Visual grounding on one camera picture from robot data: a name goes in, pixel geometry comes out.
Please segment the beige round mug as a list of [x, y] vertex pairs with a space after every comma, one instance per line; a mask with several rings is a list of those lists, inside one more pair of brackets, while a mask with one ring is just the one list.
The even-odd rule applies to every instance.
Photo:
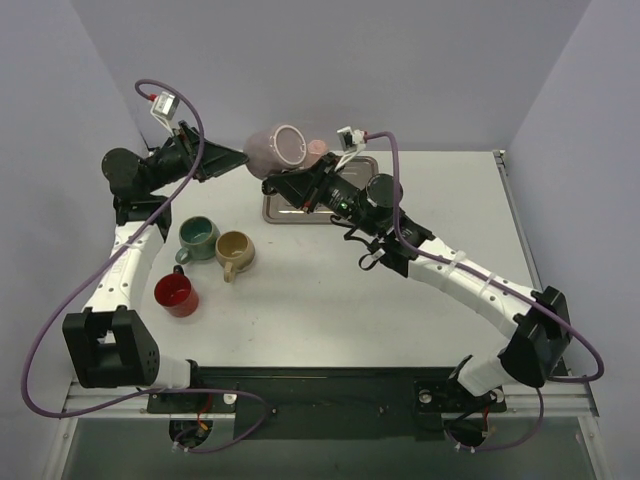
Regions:
[[215, 253], [223, 269], [224, 282], [232, 283], [239, 273], [251, 267], [256, 251], [248, 235], [240, 231], [228, 231], [217, 239]]

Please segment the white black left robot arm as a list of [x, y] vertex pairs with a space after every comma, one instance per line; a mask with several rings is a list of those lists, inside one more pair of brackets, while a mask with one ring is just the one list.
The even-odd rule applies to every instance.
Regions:
[[125, 148], [105, 154], [102, 173], [114, 196], [115, 261], [101, 274], [79, 313], [69, 313], [62, 332], [79, 383], [85, 388], [168, 388], [181, 410], [200, 408], [204, 384], [191, 377], [192, 363], [160, 353], [139, 316], [142, 296], [172, 223], [158, 189], [193, 178], [204, 182], [244, 165], [240, 151], [201, 139], [181, 121], [165, 144], [143, 158]]

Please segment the red mug black handle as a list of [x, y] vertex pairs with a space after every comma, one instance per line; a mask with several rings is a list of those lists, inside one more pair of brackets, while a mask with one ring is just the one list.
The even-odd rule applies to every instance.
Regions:
[[199, 295], [181, 265], [162, 277], [154, 287], [155, 301], [171, 316], [185, 318], [199, 306]]

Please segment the aluminium front rail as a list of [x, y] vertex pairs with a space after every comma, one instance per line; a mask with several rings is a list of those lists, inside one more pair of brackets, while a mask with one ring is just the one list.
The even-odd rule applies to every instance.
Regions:
[[[506, 407], [507, 414], [520, 416], [534, 415], [537, 412], [538, 399], [533, 389], [523, 385], [507, 385], [503, 388], [502, 406]], [[77, 413], [80, 410], [90, 409], [118, 400], [123, 396], [137, 393], [135, 388], [116, 389], [84, 389], [78, 382], [73, 381], [69, 388], [63, 411]], [[544, 399], [545, 415], [549, 417], [560, 416], [593, 416], [599, 417], [592, 391], [588, 384], [565, 384], [558, 382], [547, 383], [541, 393]], [[151, 404], [158, 403], [157, 398], [151, 398], [148, 394], [136, 396], [114, 405], [90, 412], [90, 415], [98, 417], [131, 417], [138, 415], [164, 415], [168, 418], [196, 419], [196, 407], [154, 407]]]

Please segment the teal green round mug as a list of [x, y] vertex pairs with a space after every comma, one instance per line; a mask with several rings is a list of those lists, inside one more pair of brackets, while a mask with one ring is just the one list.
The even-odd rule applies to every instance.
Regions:
[[212, 259], [216, 255], [219, 236], [218, 227], [209, 218], [188, 218], [179, 229], [180, 249], [175, 254], [175, 261], [180, 265], [186, 265], [189, 262]]

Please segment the silver metal tray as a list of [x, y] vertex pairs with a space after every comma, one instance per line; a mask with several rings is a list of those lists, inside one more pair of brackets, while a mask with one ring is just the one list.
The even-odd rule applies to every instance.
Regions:
[[337, 169], [339, 157], [322, 156], [311, 166], [269, 175], [262, 181], [263, 218], [271, 224], [329, 224], [336, 216], [348, 220], [358, 208], [361, 190], [379, 173], [367, 156]]

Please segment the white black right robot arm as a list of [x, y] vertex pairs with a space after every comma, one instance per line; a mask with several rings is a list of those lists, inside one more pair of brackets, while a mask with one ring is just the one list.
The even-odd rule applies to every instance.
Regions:
[[268, 176], [262, 190], [306, 213], [327, 208], [342, 225], [366, 234], [374, 264], [439, 289], [505, 337], [505, 345], [487, 358], [470, 355], [456, 367], [446, 386], [453, 406], [468, 409], [497, 387], [540, 388], [551, 378], [571, 341], [565, 295], [553, 287], [536, 291], [513, 283], [451, 249], [395, 209], [392, 176], [377, 174], [358, 188], [338, 172], [336, 155], [327, 154], [308, 169]]

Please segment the lilac mug black handle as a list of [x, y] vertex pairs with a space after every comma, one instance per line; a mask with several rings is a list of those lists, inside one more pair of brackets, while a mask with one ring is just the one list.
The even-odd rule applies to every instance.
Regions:
[[300, 167], [307, 156], [307, 143], [295, 126], [277, 124], [251, 135], [243, 152], [248, 157], [247, 170], [263, 180], [272, 173]]

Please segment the pink faceted mug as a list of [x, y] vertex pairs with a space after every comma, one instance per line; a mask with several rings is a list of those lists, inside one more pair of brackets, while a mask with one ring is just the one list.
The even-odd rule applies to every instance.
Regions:
[[325, 141], [314, 139], [307, 144], [307, 155], [304, 160], [304, 167], [309, 168], [313, 166], [323, 155], [328, 151], [328, 146]]

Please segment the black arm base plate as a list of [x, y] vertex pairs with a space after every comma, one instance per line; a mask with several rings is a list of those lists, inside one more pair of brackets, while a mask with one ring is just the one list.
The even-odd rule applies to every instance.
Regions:
[[444, 423], [480, 428], [484, 411], [506, 409], [501, 388], [474, 397], [450, 367], [199, 367], [197, 393], [153, 395], [152, 414], [232, 414], [234, 433], [269, 415], [255, 440], [436, 440]]

